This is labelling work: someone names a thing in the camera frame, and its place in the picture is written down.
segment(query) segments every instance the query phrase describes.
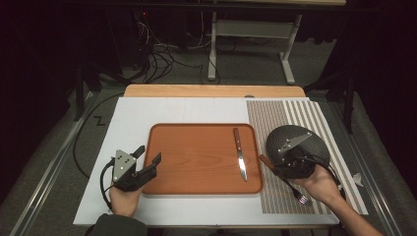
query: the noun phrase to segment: white tabletop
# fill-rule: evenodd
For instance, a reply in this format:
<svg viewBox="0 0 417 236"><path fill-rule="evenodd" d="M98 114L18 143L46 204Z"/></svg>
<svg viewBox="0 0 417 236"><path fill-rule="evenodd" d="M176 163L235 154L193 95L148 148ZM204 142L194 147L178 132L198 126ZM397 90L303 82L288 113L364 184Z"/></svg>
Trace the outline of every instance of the white tabletop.
<svg viewBox="0 0 417 236"><path fill-rule="evenodd" d="M119 98L74 224L95 224L100 215L108 213L99 191L99 175L110 157L115 155L116 149L133 152L139 146L146 145L150 128L158 123L249 124L247 101L251 99L264 100L261 98L214 97ZM307 101L308 98L268 98L267 100ZM143 157L138 159L138 169L143 165ZM346 180L348 182L346 184L352 185L351 176L349 178ZM110 170L107 171L104 179L110 182ZM361 212L366 213L354 184L351 189L352 193L357 195L355 198L359 199L358 206L354 207L361 208ZM323 206L320 203L315 203L315 207ZM338 223L335 215L325 210L319 214L265 213L261 194L228 196L150 196L142 194L135 218L148 226L160 227L325 227Z"/></svg>

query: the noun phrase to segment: striped mat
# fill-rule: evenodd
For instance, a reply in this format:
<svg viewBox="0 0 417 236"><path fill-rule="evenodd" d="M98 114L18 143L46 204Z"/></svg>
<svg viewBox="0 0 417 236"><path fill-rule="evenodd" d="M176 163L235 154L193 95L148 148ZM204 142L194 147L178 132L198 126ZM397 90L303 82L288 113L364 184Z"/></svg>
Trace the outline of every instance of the striped mat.
<svg viewBox="0 0 417 236"><path fill-rule="evenodd" d="M279 126L297 125L313 131L328 146L330 165L346 191L347 201L358 213L368 213L317 102L308 100L248 100L247 107L249 122L254 127L260 154L267 155L265 143L268 134ZM264 175L264 188L261 191L263 213L331 213L325 205L312 199L303 188L294 185L302 194L313 201L312 206L298 203L288 186L273 175L263 163L262 171Z"/></svg>

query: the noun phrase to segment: wooden tray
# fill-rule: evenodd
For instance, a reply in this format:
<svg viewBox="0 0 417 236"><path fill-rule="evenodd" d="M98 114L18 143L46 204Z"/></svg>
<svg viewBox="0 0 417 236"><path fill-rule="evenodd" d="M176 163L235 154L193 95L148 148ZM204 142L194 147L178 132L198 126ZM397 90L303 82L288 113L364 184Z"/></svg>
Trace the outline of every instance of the wooden tray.
<svg viewBox="0 0 417 236"><path fill-rule="evenodd" d="M233 128L238 128L248 182L243 180ZM145 166L162 153L157 176L144 193L256 194L263 186L255 133L248 124L156 124Z"/></svg>

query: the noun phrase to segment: wooden edge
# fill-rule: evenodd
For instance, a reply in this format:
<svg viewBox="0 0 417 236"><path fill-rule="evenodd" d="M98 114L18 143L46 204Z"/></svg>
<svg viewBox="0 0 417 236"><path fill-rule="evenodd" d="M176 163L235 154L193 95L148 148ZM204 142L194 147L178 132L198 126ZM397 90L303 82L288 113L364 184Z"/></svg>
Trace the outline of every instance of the wooden edge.
<svg viewBox="0 0 417 236"><path fill-rule="evenodd" d="M129 85L125 97L306 97L294 86Z"/></svg>
<svg viewBox="0 0 417 236"><path fill-rule="evenodd" d="M346 0L227 0L225 2L297 4L297 5L335 6L335 7L346 5Z"/></svg>

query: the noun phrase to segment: knife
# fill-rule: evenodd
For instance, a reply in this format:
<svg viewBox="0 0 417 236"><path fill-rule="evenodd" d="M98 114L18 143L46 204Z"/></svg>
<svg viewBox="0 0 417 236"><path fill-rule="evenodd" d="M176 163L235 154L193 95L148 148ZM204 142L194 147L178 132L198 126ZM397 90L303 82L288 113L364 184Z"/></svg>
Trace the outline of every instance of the knife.
<svg viewBox="0 0 417 236"><path fill-rule="evenodd" d="M248 181L248 176L246 175L246 166L243 161L242 146L240 144L239 129L233 128L233 133L235 136L236 147L237 147L237 157L239 159L240 174L245 181Z"/></svg>

